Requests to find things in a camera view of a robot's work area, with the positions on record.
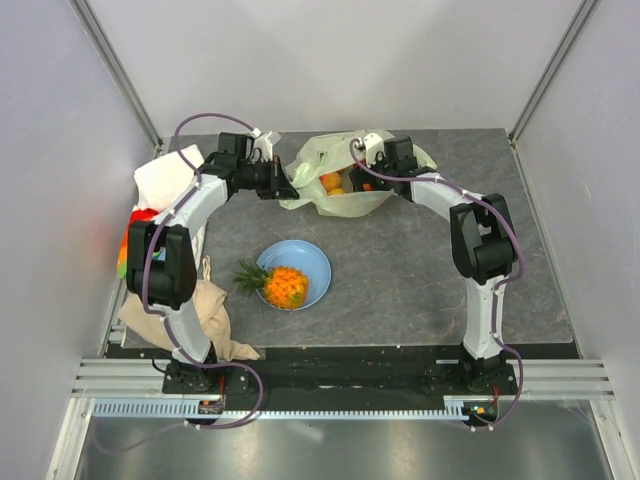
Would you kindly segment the fake pineapple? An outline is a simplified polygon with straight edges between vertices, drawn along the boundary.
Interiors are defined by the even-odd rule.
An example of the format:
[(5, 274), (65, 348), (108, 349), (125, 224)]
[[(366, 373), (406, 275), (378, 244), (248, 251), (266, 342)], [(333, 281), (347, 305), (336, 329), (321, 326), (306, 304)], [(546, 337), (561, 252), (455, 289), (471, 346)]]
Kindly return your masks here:
[(259, 293), (271, 306), (282, 310), (301, 308), (309, 292), (310, 280), (289, 266), (264, 268), (255, 262), (239, 262), (233, 282), (244, 292)]

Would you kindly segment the pale green plastic bag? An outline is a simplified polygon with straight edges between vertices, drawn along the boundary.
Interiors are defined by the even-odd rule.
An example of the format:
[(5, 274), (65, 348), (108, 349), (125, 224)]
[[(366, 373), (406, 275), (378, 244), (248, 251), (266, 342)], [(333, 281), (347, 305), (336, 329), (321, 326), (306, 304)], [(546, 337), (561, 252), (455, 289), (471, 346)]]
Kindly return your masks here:
[[(280, 205), (288, 210), (312, 204), (322, 216), (358, 218), (371, 213), (392, 196), (391, 192), (353, 192), (348, 178), (354, 161), (349, 144), (369, 133), (379, 134), (384, 141), (396, 137), (386, 130), (356, 130), (315, 136), (308, 140), (297, 153), (294, 162), (285, 167), (292, 186), (299, 192), (298, 200), (282, 200)], [(338, 172), (342, 177), (341, 188), (346, 194), (328, 196), (319, 177)]]

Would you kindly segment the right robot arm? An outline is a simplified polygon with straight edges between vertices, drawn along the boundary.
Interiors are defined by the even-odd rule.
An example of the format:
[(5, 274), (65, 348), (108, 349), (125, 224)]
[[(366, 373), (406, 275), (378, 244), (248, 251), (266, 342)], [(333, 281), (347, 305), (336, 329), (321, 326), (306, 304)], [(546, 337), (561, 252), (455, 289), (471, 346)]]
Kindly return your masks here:
[(506, 200), (480, 195), (418, 165), (409, 137), (384, 140), (367, 134), (349, 142), (356, 163), (354, 185), (388, 190), (448, 221), (451, 255), (465, 279), (467, 320), (458, 381), (467, 392), (483, 392), (505, 363), (502, 313), (506, 285), (522, 274), (522, 263)]

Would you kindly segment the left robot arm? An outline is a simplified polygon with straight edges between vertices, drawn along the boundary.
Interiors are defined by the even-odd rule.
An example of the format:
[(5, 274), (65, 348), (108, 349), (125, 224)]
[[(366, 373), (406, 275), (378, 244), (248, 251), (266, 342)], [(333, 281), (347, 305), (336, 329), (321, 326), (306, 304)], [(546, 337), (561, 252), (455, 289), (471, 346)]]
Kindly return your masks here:
[(127, 289), (138, 295), (146, 313), (160, 317), (172, 356), (190, 363), (184, 379), (198, 393), (215, 389), (220, 371), (208, 362), (212, 342), (202, 331), (192, 301), (198, 271), (192, 238), (240, 190), (252, 190), (262, 200), (300, 198), (274, 153), (279, 140), (274, 131), (223, 132), (217, 150), (199, 167), (178, 150), (193, 174), (187, 188), (154, 219), (129, 227)]

